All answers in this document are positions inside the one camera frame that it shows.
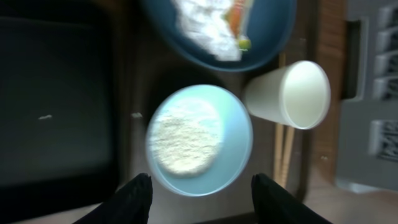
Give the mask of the cream paper cup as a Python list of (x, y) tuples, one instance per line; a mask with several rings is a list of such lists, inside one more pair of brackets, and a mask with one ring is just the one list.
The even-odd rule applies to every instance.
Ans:
[(326, 117), (331, 90), (325, 71), (302, 60), (249, 81), (243, 102), (250, 114), (296, 129), (312, 129)]

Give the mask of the light blue rice bowl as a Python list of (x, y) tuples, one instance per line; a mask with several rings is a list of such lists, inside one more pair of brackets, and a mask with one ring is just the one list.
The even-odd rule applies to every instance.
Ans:
[(166, 189), (201, 197), (238, 178), (252, 142), (250, 117), (233, 93), (192, 85), (172, 93), (156, 109), (147, 127), (146, 156)]

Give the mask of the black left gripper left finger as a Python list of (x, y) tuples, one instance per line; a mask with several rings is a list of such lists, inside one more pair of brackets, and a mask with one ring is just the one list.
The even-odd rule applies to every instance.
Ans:
[(140, 173), (73, 224), (147, 224), (152, 198), (151, 176)]

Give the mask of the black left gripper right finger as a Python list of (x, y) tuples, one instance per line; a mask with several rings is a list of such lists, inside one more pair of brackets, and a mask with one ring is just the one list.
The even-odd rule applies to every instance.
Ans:
[(265, 174), (252, 177), (251, 192), (258, 224), (331, 224)]

